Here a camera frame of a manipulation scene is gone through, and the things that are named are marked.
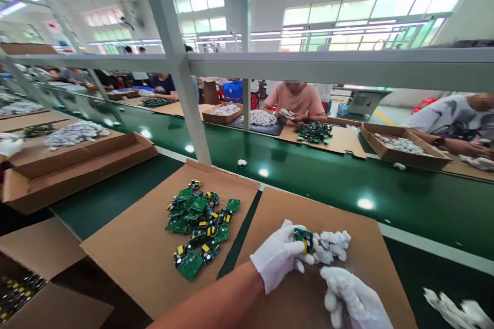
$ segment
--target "black mat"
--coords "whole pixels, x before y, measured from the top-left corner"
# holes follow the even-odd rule
[[[243,129],[243,121],[240,121],[242,118],[243,118],[243,114],[235,118],[227,126]],[[279,136],[283,131],[283,127],[285,127],[286,123],[287,123],[286,119],[278,119],[278,122],[276,124],[268,127],[251,124],[251,131],[259,132],[261,134],[266,134],[266,135]]]

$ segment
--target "red stool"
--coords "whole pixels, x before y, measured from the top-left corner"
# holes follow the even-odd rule
[[[410,114],[414,114],[414,113],[417,113],[419,110],[421,110],[422,108],[425,108],[426,106],[428,106],[429,104],[432,104],[434,103],[436,100],[439,100],[439,99],[436,99],[436,98],[425,98],[424,100],[422,100],[422,102],[417,106],[417,108],[415,108],[413,111],[410,112]]]
[[[259,109],[259,93],[251,93],[251,110]]]
[[[218,90],[218,104],[225,102],[225,90]]]

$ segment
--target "white t-shirt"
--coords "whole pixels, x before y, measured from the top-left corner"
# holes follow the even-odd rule
[[[494,112],[476,112],[463,95],[439,99],[410,116],[401,126],[468,141],[477,137],[494,140]]]

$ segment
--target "black t-shirt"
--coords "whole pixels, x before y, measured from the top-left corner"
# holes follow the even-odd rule
[[[170,95],[172,91],[176,91],[171,75],[168,75],[163,81],[158,76],[154,76],[151,85],[158,94]]]

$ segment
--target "cardboard sheet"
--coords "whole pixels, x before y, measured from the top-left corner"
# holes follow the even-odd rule
[[[322,150],[327,150],[330,152],[336,152],[341,154],[351,152],[355,157],[367,158],[366,153],[362,149],[362,145],[360,145],[359,137],[358,134],[355,132],[355,130],[333,126],[333,130],[332,130],[333,137],[329,139],[328,145],[324,145],[323,143],[301,144],[301,142],[298,141],[297,139],[298,133],[294,131],[295,126],[296,125],[293,124],[292,122],[287,122],[280,136],[278,136],[278,139],[295,142],[300,145],[309,145],[314,148],[319,148]]]
[[[487,172],[476,169],[468,163],[462,162],[461,159],[459,159],[454,154],[448,153],[447,156],[452,158],[453,160],[446,166],[444,166],[442,168],[442,171],[494,181],[494,172]]]
[[[60,122],[66,119],[67,117],[62,116],[55,111],[14,117],[6,120],[0,120],[0,132],[12,132],[21,130],[27,126]]]
[[[379,294],[394,328],[417,329],[377,222],[370,218],[266,187],[237,266],[248,261],[269,235],[280,228],[284,219],[318,233],[347,230],[352,237],[347,250],[348,259],[334,265],[351,271]],[[324,308],[326,289],[317,265],[306,265],[305,274],[292,271],[278,289],[256,301],[242,327],[332,328],[329,313]]]
[[[107,303],[48,283],[2,328],[97,329],[112,311]]]
[[[70,124],[81,121],[80,119],[74,118],[71,120],[60,121],[53,124],[56,130],[59,130],[63,127],[66,127]],[[109,130],[110,134],[108,136],[98,137],[96,141],[108,140],[117,136],[122,136],[124,134]],[[22,136],[22,130],[13,132],[19,136]],[[92,141],[84,141],[72,147],[58,147],[58,149],[54,152],[51,152],[48,147],[45,145],[46,136],[40,136],[37,138],[27,138],[24,140],[24,144],[22,145],[22,151],[15,154],[13,157],[9,159],[9,162],[14,166],[21,166],[27,163],[34,162],[39,159],[53,157],[62,153],[70,152],[77,148],[83,148],[88,145],[93,144]]]
[[[220,205],[240,199],[229,227],[230,238],[209,266],[191,282],[175,269],[173,252],[189,235],[165,231],[169,200],[191,179],[202,191],[218,193]],[[81,247],[152,318],[214,282],[259,188],[259,183],[188,161],[142,199],[86,239]]]

